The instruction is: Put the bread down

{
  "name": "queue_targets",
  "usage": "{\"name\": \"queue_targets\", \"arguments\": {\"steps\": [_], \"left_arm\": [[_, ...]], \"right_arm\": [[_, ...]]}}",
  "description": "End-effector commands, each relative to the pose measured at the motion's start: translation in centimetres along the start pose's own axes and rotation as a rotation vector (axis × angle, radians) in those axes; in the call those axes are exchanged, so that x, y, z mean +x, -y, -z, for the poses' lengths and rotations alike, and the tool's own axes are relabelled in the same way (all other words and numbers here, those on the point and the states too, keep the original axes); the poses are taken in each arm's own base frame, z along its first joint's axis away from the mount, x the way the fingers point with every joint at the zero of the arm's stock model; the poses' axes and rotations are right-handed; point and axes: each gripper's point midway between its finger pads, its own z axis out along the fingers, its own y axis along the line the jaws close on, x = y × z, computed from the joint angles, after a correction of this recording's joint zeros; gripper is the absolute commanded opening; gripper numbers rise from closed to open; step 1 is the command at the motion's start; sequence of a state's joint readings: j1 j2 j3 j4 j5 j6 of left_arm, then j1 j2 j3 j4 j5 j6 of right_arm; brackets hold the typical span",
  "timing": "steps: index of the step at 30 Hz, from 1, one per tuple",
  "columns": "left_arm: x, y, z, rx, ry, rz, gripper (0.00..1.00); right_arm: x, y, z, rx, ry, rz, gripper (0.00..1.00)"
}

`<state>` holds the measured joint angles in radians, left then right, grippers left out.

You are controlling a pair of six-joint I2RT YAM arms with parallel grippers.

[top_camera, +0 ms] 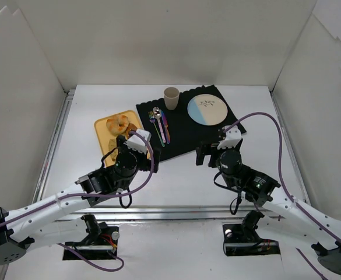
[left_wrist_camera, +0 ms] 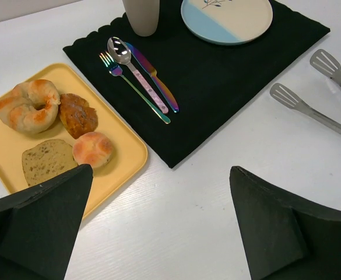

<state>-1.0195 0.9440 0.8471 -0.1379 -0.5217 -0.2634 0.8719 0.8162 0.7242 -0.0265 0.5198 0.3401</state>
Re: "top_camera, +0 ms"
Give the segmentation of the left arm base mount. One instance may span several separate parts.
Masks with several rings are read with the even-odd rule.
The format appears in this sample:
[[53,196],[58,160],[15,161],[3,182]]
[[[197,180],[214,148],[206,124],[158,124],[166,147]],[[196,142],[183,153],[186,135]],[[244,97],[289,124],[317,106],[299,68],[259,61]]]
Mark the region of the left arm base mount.
[[94,215],[83,215],[87,236],[81,241],[69,241],[65,245],[89,261],[113,260],[117,256],[119,227],[108,226],[96,220]]

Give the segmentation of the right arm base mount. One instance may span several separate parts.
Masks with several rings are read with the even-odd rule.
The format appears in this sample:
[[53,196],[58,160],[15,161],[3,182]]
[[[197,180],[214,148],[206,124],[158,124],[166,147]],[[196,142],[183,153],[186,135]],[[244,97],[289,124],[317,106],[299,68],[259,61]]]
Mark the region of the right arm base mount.
[[223,225],[223,253],[227,257],[280,255],[276,240],[259,237],[256,230],[264,214],[249,212],[240,224]]

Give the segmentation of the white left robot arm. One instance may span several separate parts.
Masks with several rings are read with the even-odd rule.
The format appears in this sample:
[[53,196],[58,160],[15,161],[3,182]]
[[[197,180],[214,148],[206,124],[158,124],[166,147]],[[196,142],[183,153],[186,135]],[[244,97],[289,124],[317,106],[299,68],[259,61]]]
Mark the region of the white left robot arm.
[[93,247],[102,231],[94,215],[69,222],[61,218],[112,198],[131,196],[144,186],[130,189],[137,172],[157,172],[160,154],[150,146],[151,134],[139,129],[128,139],[118,136],[116,163],[80,177],[68,188],[31,205],[6,211],[0,207],[0,265],[10,264],[39,247],[68,243]]

